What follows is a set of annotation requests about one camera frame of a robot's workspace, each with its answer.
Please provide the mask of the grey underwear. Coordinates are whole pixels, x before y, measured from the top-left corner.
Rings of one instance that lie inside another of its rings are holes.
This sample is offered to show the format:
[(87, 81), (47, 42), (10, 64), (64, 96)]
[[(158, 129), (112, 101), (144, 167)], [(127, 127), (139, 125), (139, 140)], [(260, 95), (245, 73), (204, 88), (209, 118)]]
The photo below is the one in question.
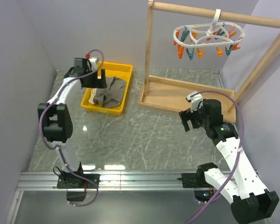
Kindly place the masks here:
[(106, 84), (107, 87), (104, 89), (91, 90), (88, 100), (90, 104), (98, 104), (103, 108), (114, 108), (121, 104), (126, 90), (126, 81), (117, 77), (107, 77)]

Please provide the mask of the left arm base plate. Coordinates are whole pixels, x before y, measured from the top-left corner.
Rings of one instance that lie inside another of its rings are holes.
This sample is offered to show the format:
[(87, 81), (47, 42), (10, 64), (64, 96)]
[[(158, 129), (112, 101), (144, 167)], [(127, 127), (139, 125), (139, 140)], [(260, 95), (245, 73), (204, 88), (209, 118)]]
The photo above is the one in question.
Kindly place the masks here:
[[(100, 174), (82, 174), (82, 177), (91, 180), (97, 186), (99, 184)], [(71, 173), (60, 175), (57, 181), (57, 189), (94, 189), (95, 186), (88, 181), (78, 178)]]

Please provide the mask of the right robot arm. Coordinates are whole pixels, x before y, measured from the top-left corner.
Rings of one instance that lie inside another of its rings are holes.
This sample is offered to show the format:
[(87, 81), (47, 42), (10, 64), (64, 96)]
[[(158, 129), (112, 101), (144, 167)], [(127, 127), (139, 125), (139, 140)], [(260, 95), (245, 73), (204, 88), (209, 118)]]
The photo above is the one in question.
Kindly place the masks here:
[(224, 121), (220, 101), (202, 97), (187, 97), (187, 101), (191, 107), (179, 113), (185, 131), (189, 131), (188, 121), (194, 129), (203, 128), (231, 170), (229, 176), (225, 176), (214, 163), (198, 167), (197, 183), (217, 190), (206, 204), (223, 196), (239, 224), (270, 218), (279, 197), (275, 191), (269, 191), (253, 169), (234, 125)]

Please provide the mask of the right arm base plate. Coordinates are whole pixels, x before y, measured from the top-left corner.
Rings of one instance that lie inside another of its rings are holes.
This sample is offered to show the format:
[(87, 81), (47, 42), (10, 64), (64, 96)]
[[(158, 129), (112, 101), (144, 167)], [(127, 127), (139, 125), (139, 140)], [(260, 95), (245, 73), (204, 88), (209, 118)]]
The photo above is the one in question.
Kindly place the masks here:
[(218, 189), (221, 186), (216, 179), (209, 176), (206, 172), (182, 173), (181, 177), (178, 177), (177, 180), (182, 182), (184, 189), (209, 188), (211, 186)]

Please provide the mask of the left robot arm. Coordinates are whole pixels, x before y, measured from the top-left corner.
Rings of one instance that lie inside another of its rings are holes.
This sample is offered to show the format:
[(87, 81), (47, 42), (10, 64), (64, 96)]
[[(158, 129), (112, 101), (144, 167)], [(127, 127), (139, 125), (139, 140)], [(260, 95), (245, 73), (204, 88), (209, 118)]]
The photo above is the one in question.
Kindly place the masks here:
[(46, 103), (38, 105), (39, 132), (45, 146), (57, 152), (63, 168), (58, 178), (70, 188), (98, 188), (99, 177), (87, 177), (82, 164), (69, 148), (69, 139), (73, 133), (68, 104), (82, 88), (105, 88), (105, 70), (100, 67), (91, 69), (72, 67), (63, 78), (56, 94)]

